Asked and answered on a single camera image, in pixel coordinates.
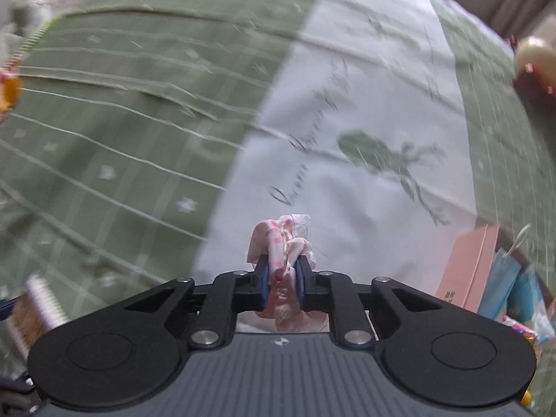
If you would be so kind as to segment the pink cardboard box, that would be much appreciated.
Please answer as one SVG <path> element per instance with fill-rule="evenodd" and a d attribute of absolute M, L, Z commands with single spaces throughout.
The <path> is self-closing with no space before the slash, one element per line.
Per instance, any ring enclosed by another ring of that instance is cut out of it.
<path fill-rule="evenodd" d="M 477 312 L 497 252 L 499 226 L 488 225 L 459 236 L 435 296 Z"/>

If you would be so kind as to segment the orange toy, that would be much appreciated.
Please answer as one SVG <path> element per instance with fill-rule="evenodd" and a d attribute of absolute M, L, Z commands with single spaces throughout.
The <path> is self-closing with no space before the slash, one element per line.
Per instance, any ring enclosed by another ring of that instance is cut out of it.
<path fill-rule="evenodd" d="M 21 94 L 21 80 L 11 70 L 1 69 L 0 111 L 7 112 L 15 106 Z"/>

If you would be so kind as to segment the cotton swab pack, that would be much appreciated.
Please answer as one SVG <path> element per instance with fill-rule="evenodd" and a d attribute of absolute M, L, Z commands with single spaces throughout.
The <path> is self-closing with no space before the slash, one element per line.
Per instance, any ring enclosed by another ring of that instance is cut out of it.
<path fill-rule="evenodd" d="M 8 316 L 8 334 L 26 360 L 42 335 L 69 321 L 48 282 L 40 274 L 33 273 L 25 281 L 25 291 L 16 299 Z"/>

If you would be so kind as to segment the pink lace scrunchie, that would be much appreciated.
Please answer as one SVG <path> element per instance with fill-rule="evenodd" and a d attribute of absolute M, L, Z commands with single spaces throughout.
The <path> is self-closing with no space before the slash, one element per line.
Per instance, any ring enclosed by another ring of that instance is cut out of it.
<path fill-rule="evenodd" d="M 325 332 L 328 316 L 324 312 L 301 309 L 296 286 L 301 283 L 294 264 L 304 256 L 312 269 L 316 261 L 307 240 L 309 215 L 282 215 L 263 220 L 254 227 L 247 262 L 254 264 L 263 254 L 270 266 L 269 300 L 261 312 L 244 320 L 256 332 Z"/>

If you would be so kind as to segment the grey white plush toy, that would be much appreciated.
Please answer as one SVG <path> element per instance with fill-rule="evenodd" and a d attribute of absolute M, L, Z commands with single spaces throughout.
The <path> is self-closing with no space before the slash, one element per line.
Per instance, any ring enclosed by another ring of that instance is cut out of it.
<path fill-rule="evenodd" d="M 55 0 L 12 0 L 1 27 L 1 67 L 24 59 L 44 36 L 54 15 Z"/>

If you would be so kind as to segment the blue face mask pack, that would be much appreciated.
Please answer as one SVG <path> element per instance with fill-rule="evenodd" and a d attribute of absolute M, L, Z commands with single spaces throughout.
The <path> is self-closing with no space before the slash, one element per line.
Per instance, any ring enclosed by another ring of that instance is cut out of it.
<path fill-rule="evenodd" d="M 534 266 L 522 267 L 503 248 L 491 264 L 477 314 L 499 323 L 503 315 L 508 315 L 533 329 L 539 336 L 536 348 L 555 344 L 555 328 Z"/>

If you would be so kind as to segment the cream round plush toy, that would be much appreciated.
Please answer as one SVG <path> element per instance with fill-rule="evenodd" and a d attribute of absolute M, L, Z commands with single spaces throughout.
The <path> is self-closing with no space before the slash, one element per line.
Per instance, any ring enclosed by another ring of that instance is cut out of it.
<path fill-rule="evenodd" d="M 531 36 L 510 40 L 514 52 L 513 86 L 530 112 L 555 117 L 555 48 Z"/>

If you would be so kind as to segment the green white bedsheet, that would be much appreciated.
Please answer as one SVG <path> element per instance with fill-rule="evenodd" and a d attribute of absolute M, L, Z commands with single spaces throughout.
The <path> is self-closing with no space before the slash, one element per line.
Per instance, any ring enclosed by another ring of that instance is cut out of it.
<path fill-rule="evenodd" d="M 545 347 L 438 299 L 455 240 L 555 264 L 555 117 L 450 0 L 85 0 L 1 112 L 5 416 L 535 416 Z M 309 215 L 375 343 L 256 332 L 191 349 L 195 285 L 253 271 L 254 227 Z M 70 321 L 25 360 L 8 316 L 40 274 Z"/>

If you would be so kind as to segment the pink snack packet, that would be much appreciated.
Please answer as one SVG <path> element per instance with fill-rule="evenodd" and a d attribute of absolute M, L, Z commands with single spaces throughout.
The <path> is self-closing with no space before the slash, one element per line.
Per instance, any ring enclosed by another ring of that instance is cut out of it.
<path fill-rule="evenodd" d="M 512 328 L 514 332 L 521 334 L 534 348 L 539 345 L 539 336 L 533 329 L 528 328 L 508 315 L 503 315 L 500 322 L 502 325 Z"/>

